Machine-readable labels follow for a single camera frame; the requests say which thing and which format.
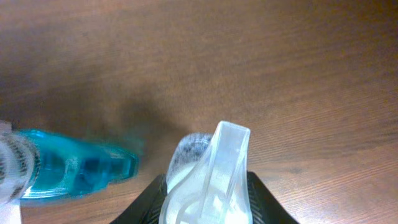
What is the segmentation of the teal mouthwash bottle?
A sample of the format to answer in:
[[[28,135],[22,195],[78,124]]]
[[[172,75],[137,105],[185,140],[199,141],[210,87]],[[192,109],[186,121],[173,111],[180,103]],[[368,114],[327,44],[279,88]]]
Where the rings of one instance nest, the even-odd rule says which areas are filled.
[[[79,199],[137,174],[124,149],[1,121],[1,204],[41,206]]]

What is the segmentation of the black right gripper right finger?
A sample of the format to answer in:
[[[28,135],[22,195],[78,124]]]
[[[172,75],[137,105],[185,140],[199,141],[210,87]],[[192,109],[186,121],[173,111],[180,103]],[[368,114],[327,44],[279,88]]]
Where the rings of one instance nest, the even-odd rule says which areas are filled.
[[[299,224],[254,172],[247,172],[247,185],[253,224]]]

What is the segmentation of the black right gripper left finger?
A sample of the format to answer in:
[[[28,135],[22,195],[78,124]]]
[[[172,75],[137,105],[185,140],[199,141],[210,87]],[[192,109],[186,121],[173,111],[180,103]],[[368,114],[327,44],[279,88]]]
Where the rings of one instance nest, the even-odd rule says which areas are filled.
[[[165,174],[160,174],[110,224],[158,224],[166,196],[167,184]]]

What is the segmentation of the clear soap pump bottle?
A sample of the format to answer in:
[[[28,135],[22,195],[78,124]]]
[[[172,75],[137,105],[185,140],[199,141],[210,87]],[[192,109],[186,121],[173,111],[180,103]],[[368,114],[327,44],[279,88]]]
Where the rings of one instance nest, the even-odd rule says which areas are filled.
[[[183,137],[166,174],[159,223],[252,223],[247,184],[250,129],[221,121]]]

